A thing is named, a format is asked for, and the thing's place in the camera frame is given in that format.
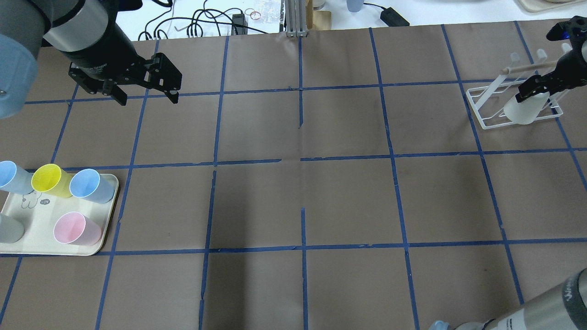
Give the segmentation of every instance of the gray cup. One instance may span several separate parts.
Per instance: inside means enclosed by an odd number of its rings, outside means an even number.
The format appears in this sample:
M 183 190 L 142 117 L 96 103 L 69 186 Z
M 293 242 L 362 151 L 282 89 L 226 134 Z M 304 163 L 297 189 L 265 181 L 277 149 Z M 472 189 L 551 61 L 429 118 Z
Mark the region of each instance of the gray cup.
M 25 233 L 25 226 L 20 221 L 0 213 L 0 243 L 14 243 Z

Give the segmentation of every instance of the rubber band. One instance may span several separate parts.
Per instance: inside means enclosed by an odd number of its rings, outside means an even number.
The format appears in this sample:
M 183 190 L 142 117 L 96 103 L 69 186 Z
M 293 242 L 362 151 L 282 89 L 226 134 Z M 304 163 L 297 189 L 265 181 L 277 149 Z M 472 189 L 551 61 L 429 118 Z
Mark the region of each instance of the rubber band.
M 257 17 L 257 18 L 254 18 L 254 17 L 253 17 L 253 14 L 254 14 L 254 13 L 257 13 L 257 14 L 259 15 L 259 17 Z M 261 19 L 261 13 L 260 13 L 260 12 L 258 12 L 258 11 L 253 11 L 253 12 L 251 12 L 251 13 L 249 14 L 249 17 L 250 17 L 250 18 L 251 18 L 253 21 L 256 21 L 257 19 Z

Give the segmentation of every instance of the light blue cup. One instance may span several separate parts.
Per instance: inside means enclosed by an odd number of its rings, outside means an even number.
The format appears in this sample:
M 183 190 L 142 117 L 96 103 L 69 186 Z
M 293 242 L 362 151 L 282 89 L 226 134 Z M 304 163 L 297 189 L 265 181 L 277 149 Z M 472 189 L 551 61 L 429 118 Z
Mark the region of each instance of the light blue cup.
M 73 176 L 69 183 L 73 196 L 94 203 L 104 204 L 114 196 L 114 187 L 106 181 L 104 175 L 93 169 L 86 169 Z
M 363 7 L 365 0 L 346 0 L 346 8 L 349 12 L 358 12 Z
M 33 192 L 31 179 L 33 174 L 28 173 L 13 161 L 0 161 L 0 189 L 20 195 Z

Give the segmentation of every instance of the white wire rack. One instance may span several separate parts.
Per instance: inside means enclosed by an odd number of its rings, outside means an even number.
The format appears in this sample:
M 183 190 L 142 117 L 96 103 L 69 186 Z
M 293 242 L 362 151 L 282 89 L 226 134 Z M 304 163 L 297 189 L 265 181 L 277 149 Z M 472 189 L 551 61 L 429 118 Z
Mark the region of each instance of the white wire rack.
M 567 53 L 571 50 L 571 46 L 568 43 L 563 43 L 562 50 L 563 54 Z M 498 106 L 501 106 L 500 108 L 497 108 L 492 104 L 491 106 L 486 106 L 482 109 L 487 100 L 492 96 L 499 96 L 500 94 L 505 93 L 512 86 L 520 85 L 527 77 L 534 75 L 535 72 L 537 72 L 537 69 L 543 69 L 545 72 L 549 72 L 556 66 L 556 62 L 546 62 L 548 56 L 543 49 L 537 51 L 537 61 L 533 65 L 518 67 L 520 60 L 519 55 L 517 53 L 512 53 L 510 57 L 511 65 L 503 69 L 500 72 L 500 75 L 495 78 L 489 86 L 470 88 L 466 91 L 469 105 L 484 130 L 515 124 L 504 114 L 503 106 L 508 98 L 505 98 L 502 102 L 498 102 Z M 509 76 L 514 73 L 519 73 L 519 75 L 513 81 L 506 82 Z M 560 117 L 563 112 L 558 101 L 564 97 L 567 92 L 568 90 L 564 90 L 563 92 L 551 95 L 534 121 Z

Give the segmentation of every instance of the yellow cup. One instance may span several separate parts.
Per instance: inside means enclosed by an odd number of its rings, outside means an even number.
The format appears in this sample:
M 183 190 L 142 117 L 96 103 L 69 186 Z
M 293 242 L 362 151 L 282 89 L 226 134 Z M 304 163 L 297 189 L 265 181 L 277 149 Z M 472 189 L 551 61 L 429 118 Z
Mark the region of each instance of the yellow cup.
M 69 192 L 69 182 L 73 175 L 65 172 L 61 167 L 55 164 L 41 166 L 31 180 L 33 189 L 40 193 L 68 198 L 72 194 Z

